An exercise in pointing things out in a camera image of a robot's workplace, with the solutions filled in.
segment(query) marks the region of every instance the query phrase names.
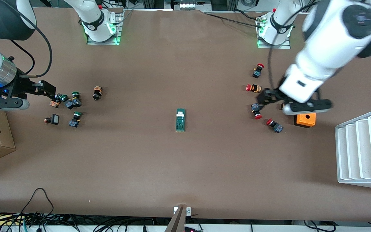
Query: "metal bracket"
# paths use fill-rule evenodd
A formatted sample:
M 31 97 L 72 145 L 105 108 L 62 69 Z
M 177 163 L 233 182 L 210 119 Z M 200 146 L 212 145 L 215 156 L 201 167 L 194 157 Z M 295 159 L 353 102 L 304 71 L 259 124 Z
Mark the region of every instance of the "metal bracket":
M 174 216 L 168 223 L 165 232 L 184 232 L 186 227 L 186 216 L 191 216 L 191 208 L 185 206 L 174 207 Z
M 174 213 L 173 214 L 176 214 L 177 209 L 178 209 L 178 207 L 174 207 Z M 190 217 L 191 216 L 191 207 L 186 207 L 185 213 L 186 213 L 187 217 Z

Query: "brown table surface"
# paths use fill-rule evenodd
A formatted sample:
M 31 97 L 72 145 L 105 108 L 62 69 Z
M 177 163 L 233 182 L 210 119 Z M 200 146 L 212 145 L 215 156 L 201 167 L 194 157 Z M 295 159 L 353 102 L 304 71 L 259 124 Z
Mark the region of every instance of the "brown table surface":
M 323 85 L 334 108 L 306 129 L 292 125 L 279 104 L 253 119 L 256 94 L 245 86 L 269 87 L 269 67 L 251 76 L 268 56 L 251 27 L 199 11 L 135 11 L 120 46 L 89 46 L 72 9 L 35 13 L 53 48 L 42 79 L 62 94 L 80 91 L 84 115 L 71 128 L 73 110 L 32 95 L 28 110 L 8 113 L 17 151 L 0 159 L 0 212 L 19 212 L 43 187 L 55 213 L 169 217 L 186 203 L 200 218 L 371 220 L 371 188 L 337 183 L 334 138 L 335 125 L 371 111 L 371 57 Z M 275 82 L 303 47 L 303 19 L 292 49 L 273 51 Z M 41 36 L 19 43 L 37 61 L 32 73 L 43 72 Z M 0 51 L 22 70 L 31 64 L 9 41 L 0 41 Z M 91 98 L 95 85 L 104 87 L 100 101 Z M 187 110 L 185 133 L 175 132 L 177 108 Z M 53 113 L 60 125 L 45 125 Z M 282 133 L 265 125 L 270 117 Z M 39 192 L 26 211 L 49 209 Z

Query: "electrical wires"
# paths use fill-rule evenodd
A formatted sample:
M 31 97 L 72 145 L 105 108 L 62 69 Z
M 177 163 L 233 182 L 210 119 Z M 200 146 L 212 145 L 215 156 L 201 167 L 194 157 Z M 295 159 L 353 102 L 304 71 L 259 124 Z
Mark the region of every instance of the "electrical wires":
M 200 226 L 200 231 L 199 232 L 203 232 L 203 227 L 201 227 L 200 222 L 196 218 L 195 218 L 195 221 L 198 223 L 198 226 Z
M 42 77 L 43 75 L 46 75 L 47 72 L 50 70 L 51 64 L 52 64 L 52 48 L 51 48 L 50 42 L 48 41 L 47 37 L 37 27 L 37 25 L 35 25 L 33 22 L 31 22 L 31 20 L 29 20 L 25 15 L 23 15 L 21 12 L 19 12 L 17 9 L 15 9 L 13 6 L 11 6 L 9 3 L 7 3 L 5 0 L 0 0 L 0 1 L 3 2 L 4 4 L 6 4 L 7 6 L 9 6 L 9 8 L 11 8 L 13 11 L 17 12 L 23 19 L 25 19 L 30 25 L 32 25 L 41 34 L 41 36 L 44 38 L 45 42 L 47 43 L 48 50 L 50 52 L 50 60 L 48 62 L 48 66 L 47 66 L 47 69 L 45 70 L 45 72 L 43 72 L 40 75 L 36 75 L 36 76 L 37 77 Z
M 28 69 L 27 72 L 25 72 L 25 74 L 28 74 L 29 72 L 31 72 L 33 69 L 34 69 L 34 66 L 35 66 L 35 59 L 34 57 L 27 51 L 25 50 L 24 48 L 22 48 L 19 44 L 17 44 L 15 41 L 11 40 L 11 42 L 13 44 L 15 44 L 15 46 L 17 46 L 19 49 L 21 49 L 25 54 L 27 54 L 30 58 L 31 58 L 31 61 L 32 61 L 32 65 L 31 65 L 31 68 Z
M 316 223 L 314 221 L 311 221 L 311 222 L 312 222 L 312 224 L 313 224 L 314 227 L 309 226 L 306 221 L 303 221 L 304 225 L 306 225 L 310 229 L 315 229 L 317 232 L 320 232 L 320 231 L 324 231 L 324 232 L 335 232 L 336 231 L 336 226 L 335 225 L 333 225 L 334 229 L 332 229 L 332 230 L 326 230 L 326 229 L 318 228 L 317 225 L 316 225 Z
M 216 18 L 219 18 L 219 19 L 224 19 L 224 20 L 227 20 L 227 21 L 230 21 L 230 22 L 234 22 L 234 23 L 237 23 L 237 24 L 249 25 L 249 26 L 261 28 L 260 25 L 254 25 L 254 24 L 248 24 L 248 23 L 244 23 L 244 22 L 239 22 L 239 21 L 236 21 L 236 20 L 233 20 L 233 19 L 227 19 L 227 18 L 218 16 L 218 15 L 213 15 L 213 14 L 208 14 L 208 13 L 206 13 L 206 15 L 213 16 L 213 17 L 216 17 Z
M 251 17 L 251 16 L 249 16 L 249 15 L 247 15 L 246 13 L 244 13 L 244 11 L 242 11 L 242 10 L 239 10 L 239 9 L 235 9 L 234 11 L 237 11 L 237 12 L 240 12 L 240 13 L 242 13 L 244 16 L 246 16 L 247 18 L 249 18 L 249 19 L 253 19 L 253 20 L 256 20 L 256 18 L 254 18 L 254 17 Z
M 296 16 L 302 10 L 306 9 L 307 7 L 314 6 L 316 4 L 318 4 L 318 2 L 314 2 L 314 3 L 308 4 L 308 5 L 303 6 L 302 8 L 300 8 L 296 13 L 294 13 L 293 15 L 291 15 L 290 18 L 287 19 L 285 23 L 283 23 L 283 25 L 281 26 L 281 28 L 284 27 L 294 16 Z M 274 37 L 272 44 L 274 44 L 274 42 L 276 41 L 276 39 L 277 39 L 277 35 Z M 269 51 L 268 51 L 268 58 L 267 58 L 268 69 L 267 70 L 268 70 L 268 81 L 270 83 L 270 87 L 272 89 L 274 89 L 273 76 L 272 76 L 272 72 L 271 72 L 271 70 L 272 70 L 272 68 L 271 68 L 271 55 L 272 55 L 272 51 L 273 51 L 273 47 L 271 47 L 269 49 Z
M 133 10 L 134 10 L 135 7 L 136 7 L 136 5 L 134 5 L 133 8 L 131 8 L 131 10 L 130 10 L 130 12 L 127 14 L 127 16 L 124 16 L 124 18 L 123 18 L 123 19 L 121 20 L 121 22 L 119 22 L 118 24 L 124 22 L 124 20 L 125 20 L 126 18 L 128 18 L 128 16 L 133 12 Z
M 120 5 L 120 4 L 115 4 L 115 3 L 107 2 L 107 1 L 105 1 L 105 0 L 102 0 L 102 3 L 104 4 L 104 6 L 105 6 L 106 8 L 114 8 L 113 6 L 123 6 L 123 5 Z
M 35 191 L 34 191 L 34 193 L 32 194 L 30 200 L 29 200 L 28 203 L 24 206 L 24 208 L 22 208 L 21 213 L 20 213 L 20 215 L 19 215 L 19 216 L 21 216 L 21 215 L 24 213 L 25 208 L 26 208 L 26 207 L 28 206 L 28 204 L 30 204 L 30 202 L 32 201 L 32 198 L 34 197 L 35 193 L 36 193 L 38 190 L 40 190 L 40 189 L 44 192 L 44 194 L 45 194 L 45 198 L 46 198 L 47 201 L 51 204 L 51 211 L 50 211 L 47 215 L 43 216 L 43 218 L 41 219 L 41 222 L 40 222 L 38 228 L 40 228 L 41 224 L 43 223 L 43 220 L 44 220 L 48 215 L 50 215 L 50 214 L 54 211 L 54 205 L 52 204 L 51 200 L 48 198 L 48 196 L 47 196 L 47 192 L 45 191 L 45 189 L 43 189 L 43 188 L 37 188 L 37 189 L 35 189 Z

